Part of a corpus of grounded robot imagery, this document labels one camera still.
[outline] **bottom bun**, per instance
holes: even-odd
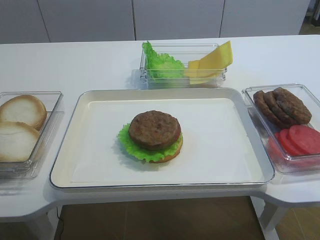
[[[177,148],[176,152],[174,155],[172,156],[166,156],[164,159],[162,160],[159,160],[159,161],[150,161],[151,164],[161,164],[161,163],[165,163],[165,162],[168,162],[170,161],[171,159],[174,159],[179,153],[180,153],[180,150],[181,150],[181,147],[182,147],[182,144],[184,143],[184,140],[182,139],[180,144],[179,144],[179,147]]]
[[[0,162],[25,162],[38,141],[40,133],[23,122],[0,123]]]

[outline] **tray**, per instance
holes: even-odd
[[[320,154],[290,156],[282,148],[282,145],[275,137],[275,133],[280,129],[274,124],[270,123],[264,115],[256,108],[253,95],[257,91],[264,91],[265,93],[274,90],[278,87],[289,90],[298,98],[300,98],[304,105],[312,113],[312,118],[309,127],[320,131],[320,102],[319,100],[302,84],[283,84],[283,85],[269,85],[269,86],[256,86],[244,89],[244,100],[248,107],[252,121],[259,132],[261,141],[269,154],[269,157],[275,166],[276,170],[281,174],[291,174],[297,172],[315,171],[320,170]],[[269,147],[268,139],[271,138],[278,148],[278,154]]]
[[[0,106],[20,95],[32,95],[40,99],[47,110],[47,118],[40,129],[40,137],[28,160],[23,162],[0,162],[0,179],[27,179],[38,175],[50,146],[54,129],[63,114],[63,94],[60,91],[2,92],[0,93]]]
[[[189,61],[200,60],[207,54],[211,53],[219,45],[217,43],[202,43],[202,44],[152,44],[153,49],[158,54],[169,54],[176,60],[180,60],[185,70],[188,69]],[[148,58],[142,49],[141,62],[140,62],[140,81],[144,85],[143,89],[168,89],[168,88],[216,88],[221,87],[226,80],[227,68],[224,69],[201,69],[201,70],[188,70],[194,74],[213,74],[211,77],[188,77],[185,70],[162,70],[162,69],[147,69]],[[151,77],[153,73],[169,74],[171,76],[184,75],[184,77]]]
[[[175,116],[180,154],[167,163],[128,156],[117,141],[135,115]],[[57,188],[260,186],[274,177],[242,96],[231,88],[99,90],[81,95],[50,174]]]

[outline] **hamburger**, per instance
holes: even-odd
[[[123,126],[117,136],[129,155],[147,163],[165,163],[175,158],[183,145],[178,120],[161,111],[146,111]]]

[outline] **stacked burger patties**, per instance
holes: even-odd
[[[306,125],[312,117],[304,103],[282,87],[266,93],[257,91],[253,95],[253,100],[263,115],[280,129],[289,129],[293,125]]]

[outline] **bread bun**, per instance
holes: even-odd
[[[40,133],[23,122],[0,122],[0,162],[24,162]]]
[[[47,118],[42,101],[32,95],[14,97],[0,106],[0,122],[20,122],[40,130]]]
[[[172,156],[166,156],[164,159],[160,160],[160,161],[150,161],[150,163],[152,164],[161,164],[161,163],[165,163],[165,162],[168,162],[170,161],[171,159],[174,159],[179,153],[180,153],[180,150],[182,148],[182,144],[184,143],[184,140],[181,139],[181,142],[179,143],[179,147],[177,148],[176,152],[174,155]]]

